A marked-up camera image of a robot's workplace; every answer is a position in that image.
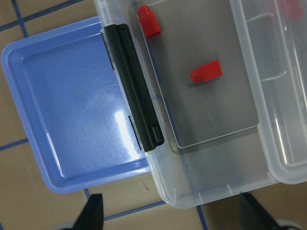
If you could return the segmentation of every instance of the red peg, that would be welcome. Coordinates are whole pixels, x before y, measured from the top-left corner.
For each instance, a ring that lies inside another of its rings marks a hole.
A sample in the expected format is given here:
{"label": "red peg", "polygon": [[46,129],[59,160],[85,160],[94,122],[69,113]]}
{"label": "red peg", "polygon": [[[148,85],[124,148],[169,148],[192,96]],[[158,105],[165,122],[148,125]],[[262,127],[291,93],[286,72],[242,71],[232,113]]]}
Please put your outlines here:
{"label": "red peg", "polygon": [[141,6],[138,9],[137,14],[143,33],[147,39],[151,39],[161,33],[159,22],[149,6]]}
{"label": "red peg", "polygon": [[293,22],[298,22],[304,16],[304,8],[300,6],[300,0],[278,0],[278,8],[281,15]]}
{"label": "red peg", "polygon": [[223,74],[218,60],[205,64],[190,73],[190,77],[195,84],[202,81],[207,82],[220,77]]}

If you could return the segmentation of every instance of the clear plastic container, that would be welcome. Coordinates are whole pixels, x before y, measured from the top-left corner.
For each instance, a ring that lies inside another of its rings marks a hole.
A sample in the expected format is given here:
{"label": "clear plastic container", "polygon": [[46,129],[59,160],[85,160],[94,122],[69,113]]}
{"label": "clear plastic container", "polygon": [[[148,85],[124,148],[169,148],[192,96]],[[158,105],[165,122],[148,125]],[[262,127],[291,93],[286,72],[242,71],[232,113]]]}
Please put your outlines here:
{"label": "clear plastic container", "polygon": [[[149,5],[160,35],[143,38]],[[305,0],[96,0],[104,25],[126,23],[165,143],[147,152],[162,199],[188,208],[307,179]],[[223,76],[191,84],[218,59]]]}

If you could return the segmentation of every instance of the tile floor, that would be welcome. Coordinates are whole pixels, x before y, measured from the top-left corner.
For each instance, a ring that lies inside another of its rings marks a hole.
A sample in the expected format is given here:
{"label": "tile floor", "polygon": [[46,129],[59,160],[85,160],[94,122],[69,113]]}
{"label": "tile floor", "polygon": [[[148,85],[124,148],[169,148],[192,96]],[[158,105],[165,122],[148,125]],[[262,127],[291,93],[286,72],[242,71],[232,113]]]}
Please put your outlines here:
{"label": "tile floor", "polygon": [[[95,15],[93,0],[0,0],[0,51],[10,42]],[[51,230],[74,221],[86,202],[85,193],[58,195],[45,186],[2,68],[0,107],[0,230]],[[161,202],[149,173],[88,191],[104,195],[106,230],[206,229],[201,210],[210,230],[240,229],[238,196],[174,209]],[[276,184],[253,195],[274,218],[307,229],[306,191],[307,183]]]}

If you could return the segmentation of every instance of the blue grout line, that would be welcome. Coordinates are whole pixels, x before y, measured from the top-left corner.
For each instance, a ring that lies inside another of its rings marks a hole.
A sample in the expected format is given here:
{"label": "blue grout line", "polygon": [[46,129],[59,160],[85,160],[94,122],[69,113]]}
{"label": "blue grout line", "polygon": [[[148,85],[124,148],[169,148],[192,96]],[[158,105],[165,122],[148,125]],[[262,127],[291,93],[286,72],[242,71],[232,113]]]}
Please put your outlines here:
{"label": "blue grout line", "polygon": [[112,220],[112,219],[119,218],[119,217],[123,217],[123,216],[129,215],[129,214],[132,214],[132,213],[144,211],[144,210],[147,210],[147,209],[150,209],[150,208],[153,208],[153,207],[157,207],[157,206],[160,206],[160,205],[164,205],[164,204],[165,204],[164,201],[159,201],[159,202],[156,202],[156,203],[153,203],[153,204],[150,204],[150,205],[137,207],[137,208],[125,211],[125,212],[121,212],[121,213],[114,214],[112,216],[105,217],[105,221]]}
{"label": "blue grout line", "polygon": [[64,3],[52,6],[48,9],[43,10],[43,11],[40,11],[40,12],[37,12],[37,13],[34,13],[34,14],[31,14],[29,16],[24,17],[24,22],[28,22],[30,20],[36,19],[38,17],[44,16],[44,15],[52,13],[54,11],[61,10],[65,7],[68,7],[72,4],[75,4],[75,3],[78,3],[78,2],[81,2],[81,1],[84,1],[84,0],[69,0],[69,1],[66,1]]}
{"label": "blue grout line", "polygon": [[18,5],[17,5],[17,2],[16,2],[16,0],[11,0],[11,2],[12,2],[12,4],[13,4],[14,11],[15,11],[15,14],[16,14],[16,16],[17,16],[17,21],[18,21],[18,23],[19,23],[19,25],[20,25],[21,31],[22,31],[22,33],[23,33],[23,35],[24,35],[24,38],[26,38],[26,37],[28,37],[28,32],[27,32],[27,30],[25,29],[24,20],[23,20],[21,14],[20,14],[19,7],[18,7]]}
{"label": "blue grout line", "polygon": [[203,230],[208,230],[206,220],[205,220],[205,217],[203,216],[201,206],[198,205],[198,206],[196,206],[196,208],[197,208],[197,211],[198,211],[198,215],[200,216],[200,219],[201,219],[201,225],[202,225]]}
{"label": "blue grout line", "polygon": [[0,32],[1,31],[4,31],[4,30],[7,30],[7,29],[10,29],[14,26],[17,26],[18,25],[18,21],[14,21],[14,22],[11,22],[11,23],[7,23],[5,25],[2,25],[0,26]]}
{"label": "blue grout line", "polygon": [[90,196],[91,196],[90,192],[88,191],[87,188],[83,189],[83,191],[84,191],[84,194],[86,196],[86,199],[88,200],[90,198]]}
{"label": "blue grout line", "polygon": [[7,150],[7,149],[15,147],[17,145],[21,145],[21,144],[27,143],[28,141],[29,141],[28,138],[25,138],[25,139],[21,139],[21,140],[15,141],[15,142],[7,144],[7,145],[0,146],[0,151]]}

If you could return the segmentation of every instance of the blue plastic tray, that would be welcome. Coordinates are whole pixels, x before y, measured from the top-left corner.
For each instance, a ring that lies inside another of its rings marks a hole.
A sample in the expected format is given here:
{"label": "blue plastic tray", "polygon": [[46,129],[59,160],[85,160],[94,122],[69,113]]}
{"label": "blue plastic tray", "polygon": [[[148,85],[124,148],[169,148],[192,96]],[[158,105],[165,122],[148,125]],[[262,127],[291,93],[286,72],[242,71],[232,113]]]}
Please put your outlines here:
{"label": "blue plastic tray", "polygon": [[149,171],[98,17],[8,45],[2,65],[46,185],[69,193]]}

